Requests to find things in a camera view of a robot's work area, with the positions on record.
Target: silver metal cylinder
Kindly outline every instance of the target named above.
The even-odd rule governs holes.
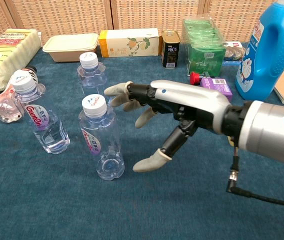
[[[284,106],[254,101],[242,125],[239,147],[284,163]]]

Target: green packaged item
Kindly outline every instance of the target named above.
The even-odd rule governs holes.
[[[225,55],[225,41],[209,16],[188,17],[183,20],[186,65],[190,72],[218,76]]]

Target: blue detergent bottle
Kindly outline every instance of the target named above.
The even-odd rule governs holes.
[[[254,26],[235,85],[245,100],[264,101],[284,71],[284,0],[277,0]]]

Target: bottle label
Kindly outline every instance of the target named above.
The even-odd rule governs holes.
[[[85,138],[86,144],[91,152],[92,155],[97,155],[101,151],[101,144],[100,141],[89,132],[82,129],[83,136]]]
[[[49,115],[43,106],[30,104],[26,105],[25,109],[38,129],[44,129],[48,126]]]
[[[253,75],[255,53],[263,31],[264,26],[260,22],[260,20],[258,20],[254,26],[253,33],[247,46],[245,55],[242,59],[241,65],[239,66],[237,71],[237,83],[245,93],[251,89],[254,82]]]

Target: black cable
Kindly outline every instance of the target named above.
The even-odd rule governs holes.
[[[228,180],[227,189],[226,189],[226,191],[228,193],[232,193],[232,194],[243,196],[243,197],[247,197],[247,198],[254,198],[254,199],[258,199],[258,200],[264,201],[264,202],[268,202],[268,203],[278,204],[278,205],[283,205],[284,206],[284,201],[283,200],[270,198],[270,197],[266,197],[266,196],[261,196],[261,195],[252,193],[250,191],[241,189],[239,187],[236,187],[237,175],[238,175],[238,172],[239,172],[238,161],[239,161],[239,156],[237,155],[237,147],[234,147],[233,164],[231,166],[231,176],[230,176],[230,178]]]

